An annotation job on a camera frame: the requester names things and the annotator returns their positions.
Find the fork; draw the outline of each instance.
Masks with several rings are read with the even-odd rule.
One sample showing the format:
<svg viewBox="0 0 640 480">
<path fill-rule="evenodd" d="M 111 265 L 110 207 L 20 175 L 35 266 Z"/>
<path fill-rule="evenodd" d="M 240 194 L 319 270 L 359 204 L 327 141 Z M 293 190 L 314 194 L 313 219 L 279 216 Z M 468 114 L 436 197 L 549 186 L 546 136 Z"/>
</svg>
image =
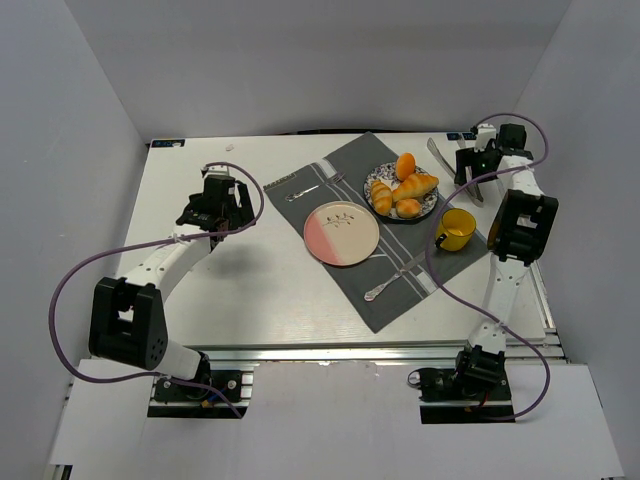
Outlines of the fork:
<svg viewBox="0 0 640 480">
<path fill-rule="evenodd" d="M 284 197 L 284 199 L 287 200 L 288 202 L 293 202 L 296 198 L 300 198 L 302 195 L 305 195 L 310 191 L 315 190 L 318 187 L 321 187 L 322 185 L 333 185 L 335 183 L 338 183 L 340 180 L 342 180 L 343 177 L 344 177 L 344 173 L 338 172 L 335 175 L 327 178 L 324 182 L 319 183 L 318 185 L 314 185 L 311 188 L 307 188 L 306 190 L 302 190 L 301 192 L 298 192 L 298 193 L 290 193 L 289 195 Z"/>
</svg>

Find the black and white patterned plate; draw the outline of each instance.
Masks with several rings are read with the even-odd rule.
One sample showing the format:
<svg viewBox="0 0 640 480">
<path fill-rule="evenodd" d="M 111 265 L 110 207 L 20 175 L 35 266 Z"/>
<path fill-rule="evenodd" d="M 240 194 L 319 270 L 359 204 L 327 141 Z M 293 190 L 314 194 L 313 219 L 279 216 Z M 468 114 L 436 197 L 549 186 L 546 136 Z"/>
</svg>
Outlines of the black and white patterned plate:
<svg viewBox="0 0 640 480">
<path fill-rule="evenodd" d="M 416 173 L 420 173 L 422 175 L 427 175 L 427 172 L 416 166 Z M 364 181 L 364 198 L 367 200 L 367 203 L 371 206 L 371 209 L 375 212 L 373 208 L 373 202 L 371 201 L 371 185 L 376 180 L 380 180 L 385 185 L 391 187 L 391 190 L 394 190 L 398 187 L 402 182 L 398 180 L 396 177 L 396 163 L 385 163 L 383 165 L 379 165 L 367 175 L 367 178 Z M 413 218 L 400 218 L 396 213 L 396 207 L 391 208 L 391 212 L 387 215 L 387 218 L 392 218 L 394 220 L 403 220 L 403 221 L 412 221 L 417 218 L 424 217 L 427 213 L 429 213 L 436 206 L 438 202 L 438 188 L 434 188 L 432 191 L 427 193 L 422 198 L 416 198 L 418 202 L 420 202 L 420 213 Z"/>
</svg>

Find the silver utensil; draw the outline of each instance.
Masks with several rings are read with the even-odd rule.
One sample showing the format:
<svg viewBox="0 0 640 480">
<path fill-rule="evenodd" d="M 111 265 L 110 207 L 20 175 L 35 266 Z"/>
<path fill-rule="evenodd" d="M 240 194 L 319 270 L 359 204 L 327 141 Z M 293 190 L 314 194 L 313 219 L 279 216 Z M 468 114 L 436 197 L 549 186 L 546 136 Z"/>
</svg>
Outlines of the silver utensil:
<svg viewBox="0 0 640 480">
<path fill-rule="evenodd" d="M 409 260 L 407 263 L 405 263 L 402 267 L 400 267 L 400 269 L 389 280 L 387 280 L 384 283 L 381 283 L 376 288 L 374 288 L 372 290 L 369 290 L 367 293 L 365 293 L 364 294 L 364 299 L 367 302 L 373 302 L 375 300 L 375 298 L 378 295 L 380 295 L 385 288 L 387 288 L 390 284 L 395 282 L 402 275 L 404 275 L 409 270 L 411 270 L 413 267 L 415 267 L 417 264 L 419 264 L 422 260 L 424 260 L 424 252 L 422 252 L 420 255 L 417 255 L 417 256 L 413 257 L 411 260 Z"/>
<path fill-rule="evenodd" d="M 344 177 L 344 173 L 338 172 L 335 175 L 327 178 L 324 182 L 319 183 L 318 185 L 314 185 L 311 188 L 307 188 L 306 190 L 302 190 L 301 192 L 298 192 L 298 193 L 290 193 L 289 195 L 284 197 L 284 199 L 287 200 L 288 202 L 293 202 L 296 198 L 300 198 L 302 195 L 305 195 L 310 191 L 315 190 L 318 187 L 321 187 L 322 185 L 333 185 L 334 183 L 338 183 L 340 180 L 342 180 L 343 177 Z"/>
<path fill-rule="evenodd" d="M 466 142 L 462 138 L 458 139 L 458 146 L 460 148 L 467 148 Z M 451 165 L 449 165 L 449 162 L 446 161 L 446 159 L 438 149 L 438 146 L 436 145 L 436 142 L 433 140 L 433 138 L 429 138 L 429 140 L 427 140 L 427 149 L 431 152 L 431 155 L 433 155 L 435 159 L 438 160 L 438 163 L 447 172 L 449 172 L 449 174 L 451 174 L 452 177 L 456 176 L 456 171 L 453 169 Z M 471 185 L 470 187 L 467 187 L 465 191 L 467 192 L 469 197 L 471 197 L 471 201 L 475 205 L 477 205 L 478 207 L 481 207 L 483 205 L 484 198 L 482 197 L 482 193 L 480 193 L 480 187 L 478 186 L 477 183 L 474 185 Z"/>
</svg>

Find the yellow mug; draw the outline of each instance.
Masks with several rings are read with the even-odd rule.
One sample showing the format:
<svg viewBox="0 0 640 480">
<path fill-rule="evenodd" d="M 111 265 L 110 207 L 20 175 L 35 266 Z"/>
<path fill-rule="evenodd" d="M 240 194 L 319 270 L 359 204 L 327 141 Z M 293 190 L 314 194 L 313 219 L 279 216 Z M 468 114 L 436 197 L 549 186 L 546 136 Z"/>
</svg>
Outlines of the yellow mug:
<svg viewBox="0 0 640 480">
<path fill-rule="evenodd" d="M 466 210 L 452 208 L 440 218 L 436 233 L 436 247 L 457 252 L 476 231 L 476 219 Z"/>
</svg>

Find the pink and white plate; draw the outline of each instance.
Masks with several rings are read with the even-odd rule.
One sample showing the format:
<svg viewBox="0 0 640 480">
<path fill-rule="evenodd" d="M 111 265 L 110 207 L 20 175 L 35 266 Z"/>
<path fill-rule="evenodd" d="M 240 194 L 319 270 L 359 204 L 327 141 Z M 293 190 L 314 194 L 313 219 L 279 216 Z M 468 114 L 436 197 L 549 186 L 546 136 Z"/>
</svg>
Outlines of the pink and white plate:
<svg viewBox="0 0 640 480">
<path fill-rule="evenodd" d="M 364 207 L 351 202 L 319 206 L 304 224 L 304 243 L 318 260 L 346 267 L 371 255 L 380 240 L 378 223 Z"/>
</svg>

